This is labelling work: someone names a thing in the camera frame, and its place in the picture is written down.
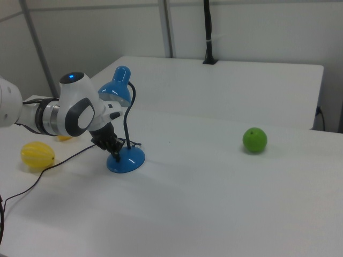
white wall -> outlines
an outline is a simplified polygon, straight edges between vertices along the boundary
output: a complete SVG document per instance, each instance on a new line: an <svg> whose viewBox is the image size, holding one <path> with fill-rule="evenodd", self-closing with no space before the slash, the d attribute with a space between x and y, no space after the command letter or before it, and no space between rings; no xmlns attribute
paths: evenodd
<svg viewBox="0 0 343 257"><path fill-rule="evenodd" d="M166 56L157 0L27 3L56 85L71 71L92 77L124 55Z"/></svg>
<svg viewBox="0 0 343 257"><path fill-rule="evenodd" d="M24 99L51 96L17 0L0 0L0 74L19 87Z"/></svg>
<svg viewBox="0 0 343 257"><path fill-rule="evenodd" d="M327 130L337 131L343 99L343 3L230 2L253 1L222 0L210 7L214 56L230 61L323 65L319 104ZM203 59L202 1L170 0L170 6L176 57Z"/></svg>

lamp base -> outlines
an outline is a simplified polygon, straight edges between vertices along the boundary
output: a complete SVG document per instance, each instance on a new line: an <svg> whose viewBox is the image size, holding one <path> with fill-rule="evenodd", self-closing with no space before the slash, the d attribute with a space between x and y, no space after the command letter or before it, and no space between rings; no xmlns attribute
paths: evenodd
<svg viewBox="0 0 343 257"><path fill-rule="evenodd" d="M131 146L131 149L123 147L119 154L119 162L112 155L107 158L107 168L115 173L127 173L136 170L145 161L144 152L135 146Z"/></svg>

lamp shade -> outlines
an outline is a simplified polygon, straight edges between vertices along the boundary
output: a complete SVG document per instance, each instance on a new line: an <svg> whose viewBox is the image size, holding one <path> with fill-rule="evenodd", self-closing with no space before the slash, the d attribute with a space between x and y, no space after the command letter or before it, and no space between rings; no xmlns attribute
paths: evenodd
<svg viewBox="0 0 343 257"><path fill-rule="evenodd" d="M112 78L112 81L103 85L98 91L100 99L104 101L117 101L122 107L131 105L131 96L128 83L131 71L126 66L119 66Z"/></svg>

yellow fruit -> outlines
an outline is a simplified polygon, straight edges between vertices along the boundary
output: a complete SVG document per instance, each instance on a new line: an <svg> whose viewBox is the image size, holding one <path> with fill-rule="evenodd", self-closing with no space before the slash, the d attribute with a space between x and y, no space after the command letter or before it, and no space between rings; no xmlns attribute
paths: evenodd
<svg viewBox="0 0 343 257"><path fill-rule="evenodd" d="M22 161L32 168L47 167L55 159L54 150L42 142L31 142L24 145L20 155Z"/></svg>
<svg viewBox="0 0 343 257"><path fill-rule="evenodd" d="M69 137L67 135L58 135L57 137L58 137L59 141L65 141L65 140L72 138L72 137Z"/></svg>

black cable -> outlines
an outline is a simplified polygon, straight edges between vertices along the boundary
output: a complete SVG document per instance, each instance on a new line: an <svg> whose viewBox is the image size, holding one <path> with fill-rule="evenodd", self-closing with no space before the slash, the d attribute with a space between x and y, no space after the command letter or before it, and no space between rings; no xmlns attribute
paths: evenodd
<svg viewBox="0 0 343 257"><path fill-rule="evenodd" d="M126 137L126 144L128 145L128 150L131 149L131 145L130 145L128 124L127 124L126 120L128 118L129 111L130 111L131 107L133 106L133 103L135 102L135 99L136 99L136 89L135 89L134 85L131 82L129 82L129 86L132 88L132 100L131 100L131 105L127 108L125 115L124 115L124 131L125 131L125 137Z"/></svg>
<svg viewBox="0 0 343 257"><path fill-rule="evenodd" d="M323 115L323 112L322 112L322 109L319 110L319 113L322 117L322 121L323 121L323 131L325 131L325 119L324 119L324 115Z"/></svg>
<svg viewBox="0 0 343 257"><path fill-rule="evenodd" d="M2 241L2 236L4 235L4 227L5 227L5 211L2 207L2 198L0 195L0 245Z"/></svg>
<svg viewBox="0 0 343 257"><path fill-rule="evenodd" d="M44 172L46 172L47 170L50 170L50 169L52 169L52 168L55 168L55 167L57 167L57 166L60 166L61 164L63 164L63 163L65 163L65 162L69 161L70 159L74 158L75 156L77 156L77 155L83 153L84 151L86 151L86 150L92 148L93 146L95 146L95 145L88 146L88 147L86 147L85 149L79 151L78 153L76 153L76 154L70 156L69 158L67 158L67 159L64 160L63 162L60 162L60 163L58 163L58 164L56 164L56 165L53 165L53 166L51 166L51 167L48 167L48 168L44 169L44 170L41 172L41 174L39 175L39 177L38 177L38 179L36 180L36 182L35 182L29 189L27 189L27 190L25 190L25 191L23 191L23 192L21 192L21 193L19 193L19 194L16 194L16 195L11 196L11 197L9 197L9 198L6 199L5 204L4 204L4 213L5 213L5 211L6 211L6 204L7 204L7 201L10 200L10 199L12 199L12 198L14 198L14 197L17 197L17 196L20 196L20 195L22 195L22 194L25 194L26 192L28 192L28 191L30 191L32 188L34 188L34 187L37 185L37 183L39 182L39 180L41 179L41 177L42 177L42 175L43 175Z"/></svg>

